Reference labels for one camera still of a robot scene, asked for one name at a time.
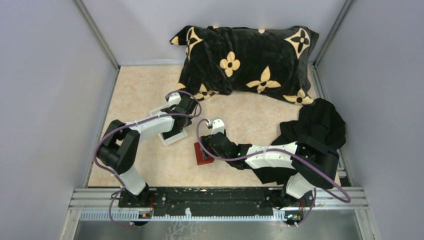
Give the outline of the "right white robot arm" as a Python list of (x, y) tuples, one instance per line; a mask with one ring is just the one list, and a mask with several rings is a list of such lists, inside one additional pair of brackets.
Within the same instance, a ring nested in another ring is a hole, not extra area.
[(314, 188), (335, 187), (339, 154), (311, 136), (302, 135), (289, 143), (268, 146), (236, 144), (222, 132), (198, 140), (205, 155), (239, 170), (285, 170), (281, 174), (285, 186), (281, 199), (287, 206), (295, 206)]

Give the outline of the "white plastic card box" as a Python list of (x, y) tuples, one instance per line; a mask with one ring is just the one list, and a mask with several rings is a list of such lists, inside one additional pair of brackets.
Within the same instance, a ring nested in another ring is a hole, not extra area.
[[(157, 107), (157, 108), (151, 110), (149, 112), (149, 115), (150, 116), (158, 115), (158, 113), (161, 110), (164, 110), (167, 107), (168, 107), (168, 105), (163, 105), (161, 107)], [(163, 145), (168, 146), (168, 145), (171, 145), (171, 144), (173, 144), (177, 141), (180, 141), (181, 139), (187, 137), (188, 133), (187, 133), (187, 130), (185, 128), (178, 131), (176, 129), (176, 126), (174, 125), (174, 127), (170, 131), (159, 133), (158, 136), (159, 136), (161, 142), (163, 143)]]

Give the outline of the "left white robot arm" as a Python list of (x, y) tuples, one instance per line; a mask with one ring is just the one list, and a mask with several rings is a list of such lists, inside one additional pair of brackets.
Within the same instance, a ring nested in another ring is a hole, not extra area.
[(145, 190), (148, 185), (135, 167), (139, 143), (159, 136), (168, 146), (185, 138), (185, 128), (192, 124), (198, 106), (193, 97), (173, 93), (166, 105), (151, 111), (150, 117), (133, 122), (116, 119), (108, 125), (96, 158), (113, 171), (136, 206), (144, 207), (150, 200), (150, 193)]

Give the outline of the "red card holder wallet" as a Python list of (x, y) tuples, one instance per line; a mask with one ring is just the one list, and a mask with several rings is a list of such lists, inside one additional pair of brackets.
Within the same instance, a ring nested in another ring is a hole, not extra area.
[(199, 142), (194, 143), (194, 150), (195, 150), (196, 162), (198, 166), (211, 164), (215, 161), (214, 158), (210, 157), (204, 152)]

